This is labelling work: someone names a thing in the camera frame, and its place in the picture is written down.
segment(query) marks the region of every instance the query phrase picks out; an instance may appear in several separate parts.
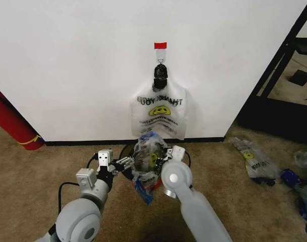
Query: cable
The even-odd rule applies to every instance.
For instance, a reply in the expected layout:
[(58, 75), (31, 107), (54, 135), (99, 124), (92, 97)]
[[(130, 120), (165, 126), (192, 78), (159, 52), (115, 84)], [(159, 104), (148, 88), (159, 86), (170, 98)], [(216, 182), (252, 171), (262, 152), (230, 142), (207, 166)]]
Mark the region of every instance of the cable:
[(88, 161), (86, 168), (89, 168), (90, 164), (92, 163), (93, 160), (96, 160), (96, 157), (98, 156), (98, 153), (95, 153), (93, 157)]
[(185, 151), (185, 153), (186, 153), (187, 156), (188, 156), (188, 167), (190, 167), (190, 166), (192, 165), (192, 160), (191, 160), (190, 155), (188, 154), (188, 152)]
[(59, 189), (58, 189), (58, 214), (60, 214), (60, 212), (62, 211), (62, 188), (63, 188), (63, 186), (66, 185), (66, 184), (79, 186), (78, 183), (71, 183), (70, 181), (67, 181), (67, 182), (65, 182), (65, 183), (62, 183), (62, 184), (59, 186)]
[(119, 154), (119, 157), (118, 157), (119, 160), (122, 159), (122, 154), (123, 154), (123, 152), (125, 151), (125, 149), (127, 148), (127, 146), (129, 146), (129, 144), (127, 144), (127, 145), (125, 145), (125, 146), (123, 147), (123, 149), (122, 149), (122, 151), (121, 151), (121, 153)]

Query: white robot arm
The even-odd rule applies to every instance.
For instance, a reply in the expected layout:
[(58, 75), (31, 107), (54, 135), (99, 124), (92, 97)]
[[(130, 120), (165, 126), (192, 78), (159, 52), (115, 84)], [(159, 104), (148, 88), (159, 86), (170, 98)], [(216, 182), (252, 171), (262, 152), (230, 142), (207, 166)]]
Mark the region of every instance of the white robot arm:
[(190, 189), (192, 173), (182, 162), (185, 149), (174, 146), (168, 150), (172, 158), (164, 163), (161, 179), (165, 193), (181, 202), (181, 214), (196, 241), (232, 241), (224, 225), (203, 194)]
[[(196, 241), (230, 242), (225, 227), (207, 199), (190, 188), (192, 173), (182, 162), (185, 149), (167, 149), (161, 178), (165, 193), (181, 202), (181, 214)], [(83, 168), (76, 174), (81, 195), (68, 203), (58, 215), (56, 224), (37, 242), (91, 242), (100, 229), (100, 217), (112, 187), (114, 175), (132, 166), (133, 158), (112, 161), (112, 150), (98, 152), (96, 175), (93, 169)]]

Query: baseboard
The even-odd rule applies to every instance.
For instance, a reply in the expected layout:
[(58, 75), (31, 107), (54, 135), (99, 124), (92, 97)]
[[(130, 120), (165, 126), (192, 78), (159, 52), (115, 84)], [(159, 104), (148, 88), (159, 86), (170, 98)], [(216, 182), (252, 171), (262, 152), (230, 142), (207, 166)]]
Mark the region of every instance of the baseboard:
[[(187, 138), (184, 140), (164, 139), (166, 143), (198, 143), (223, 142), (225, 137)], [(126, 145), (135, 144), (138, 140), (88, 140), (88, 141), (46, 141), (46, 146), (77, 146), (77, 145)]]

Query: trash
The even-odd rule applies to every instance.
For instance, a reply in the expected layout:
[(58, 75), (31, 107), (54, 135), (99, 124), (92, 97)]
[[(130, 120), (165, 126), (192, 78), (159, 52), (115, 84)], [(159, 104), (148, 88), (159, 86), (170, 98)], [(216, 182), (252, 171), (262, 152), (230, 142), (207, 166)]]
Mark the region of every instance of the trash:
[(275, 179), (280, 178), (282, 171), (251, 141), (236, 137), (229, 138), (229, 141), (245, 158), (246, 170), (253, 181), (273, 186)]
[(307, 180), (301, 179), (290, 169), (285, 169), (281, 175), (282, 181), (299, 193), (297, 205), (299, 213), (307, 221)]
[(294, 154), (294, 163), (301, 168), (307, 168), (307, 151), (297, 151)]
[(164, 140), (154, 131), (150, 131), (138, 140), (134, 147), (134, 165), (132, 167), (135, 189), (149, 205), (152, 202), (152, 191), (161, 176), (158, 163), (164, 158), (163, 149), (167, 147)]

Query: fire extinguisher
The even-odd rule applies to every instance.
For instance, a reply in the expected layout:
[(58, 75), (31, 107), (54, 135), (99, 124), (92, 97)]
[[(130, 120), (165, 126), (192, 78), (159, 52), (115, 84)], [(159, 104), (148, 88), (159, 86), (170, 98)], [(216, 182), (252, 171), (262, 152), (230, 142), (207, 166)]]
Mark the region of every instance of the fire extinguisher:
[(0, 127), (8, 132), (27, 150), (36, 150), (43, 145), (42, 138), (12, 107), (0, 92)]

